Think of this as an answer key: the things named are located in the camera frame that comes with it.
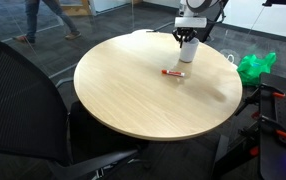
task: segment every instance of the green plastic bag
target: green plastic bag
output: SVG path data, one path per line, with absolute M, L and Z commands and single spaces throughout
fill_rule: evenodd
M 264 59 L 259 59 L 256 55 L 251 54 L 245 56 L 237 72 L 240 75 L 243 86 L 256 86 L 259 85 L 259 77 L 262 72 L 270 73 L 271 67 L 276 61 L 275 52 L 271 52 L 265 56 Z

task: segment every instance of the red marker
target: red marker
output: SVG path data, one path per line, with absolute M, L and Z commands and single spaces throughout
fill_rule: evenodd
M 181 76 L 181 77 L 184 77 L 185 75 L 185 73 L 182 73 L 182 72 L 170 71 L 170 70 L 165 70 L 165 69 L 162 70 L 162 73 L 173 75 L 173 76 Z

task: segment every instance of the person's leg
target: person's leg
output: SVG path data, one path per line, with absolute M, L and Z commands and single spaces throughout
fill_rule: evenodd
M 79 33 L 70 17 L 63 12 L 62 8 L 55 0 L 43 0 L 43 2 L 67 24 L 72 33 Z
M 25 0 L 25 13 L 27 15 L 27 34 L 29 41 L 35 41 L 37 29 L 37 13 L 39 11 L 40 0 Z

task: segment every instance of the wooden tabletop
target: wooden tabletop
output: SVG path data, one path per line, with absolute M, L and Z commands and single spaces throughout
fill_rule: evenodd
M 132 33 L 104 41 L 76 67 L 77 96 L 97 120 L 129 136 L 171 141 L 206 133 L 238 107 L 241 80 L 223 55 L 203 43 L 191 63 L 181 62 L 179 54 L 171 34 Z

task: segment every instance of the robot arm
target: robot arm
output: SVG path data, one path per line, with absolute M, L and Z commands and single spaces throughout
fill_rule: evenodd
M 205 11 L 220 0 L 181 0 L 179 15 L 175 18 L 175 27 L 173 35 L 177 41 L 182 43 L 189 42 L 196 37 L 195 28 L 205 28 L 207 24 L 206 17 L 198 16 L 198 13 Z

